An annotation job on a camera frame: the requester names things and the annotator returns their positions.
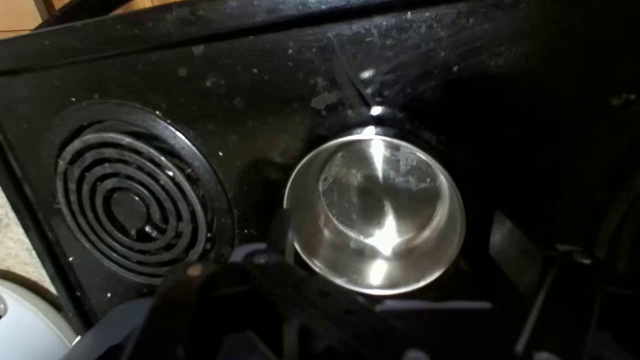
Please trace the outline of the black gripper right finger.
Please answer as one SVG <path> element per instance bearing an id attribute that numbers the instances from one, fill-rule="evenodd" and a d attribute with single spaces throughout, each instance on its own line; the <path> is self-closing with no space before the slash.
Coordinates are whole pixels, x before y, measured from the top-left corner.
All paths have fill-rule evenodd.
<path id="1" fill-rule="evenodd" d="M 501 212 L 487 253 L 522 296 L 517 360 L 640 360 L 635 281 L 583 253 L 537 247 Z"/>

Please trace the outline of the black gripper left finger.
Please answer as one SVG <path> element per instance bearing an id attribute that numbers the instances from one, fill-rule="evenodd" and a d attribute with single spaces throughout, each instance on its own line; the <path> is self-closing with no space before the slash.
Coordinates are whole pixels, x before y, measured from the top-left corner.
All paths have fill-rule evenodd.
<path id="1" fill-rule="evenodd" d="M 122 360 L 218 360 L 229 332 L 227 281 L 227 266 L 201 263 L 170 277 Z"/>

